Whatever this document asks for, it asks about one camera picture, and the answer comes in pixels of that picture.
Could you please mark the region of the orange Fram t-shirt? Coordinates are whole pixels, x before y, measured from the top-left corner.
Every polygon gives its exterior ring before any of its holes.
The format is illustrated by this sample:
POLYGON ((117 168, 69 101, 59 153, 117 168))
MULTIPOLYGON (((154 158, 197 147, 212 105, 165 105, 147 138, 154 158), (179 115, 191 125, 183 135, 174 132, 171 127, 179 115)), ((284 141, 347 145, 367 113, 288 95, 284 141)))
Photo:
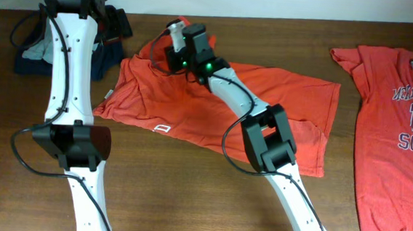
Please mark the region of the orange Fram t-shirt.
MULTIPOLYGON (((150 41, 138 54, 122 60, 113 93, 94 108, 97 117, 138 126, 209 148, 242 162, 241 128, 225 135, 237 116, 209 90, 185 76, 167 76, 164 49, 168 36, 150 41)), ((300 173, 324 176, 326 144, 339 102, 340 85, 281 68, 231 63, 237 76, 269 105, 280 104, 297 146, 300 173)))

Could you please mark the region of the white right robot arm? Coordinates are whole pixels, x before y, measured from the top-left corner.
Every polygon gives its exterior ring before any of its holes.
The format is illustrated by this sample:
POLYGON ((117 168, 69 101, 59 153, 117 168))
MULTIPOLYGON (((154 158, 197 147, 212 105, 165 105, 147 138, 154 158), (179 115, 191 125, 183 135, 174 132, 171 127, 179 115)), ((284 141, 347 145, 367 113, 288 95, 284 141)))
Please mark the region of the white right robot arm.
POLYGON ((296 143, 286 112, 257 97, 226 60, 214 54, 203 24, 173 20, 166 26, 172 46, 166 51, 172 73, 184 70, 220 98, 237 116, 251 176, 265 177, 292 226, 292 231, 327 231, 300 178, 296 143))

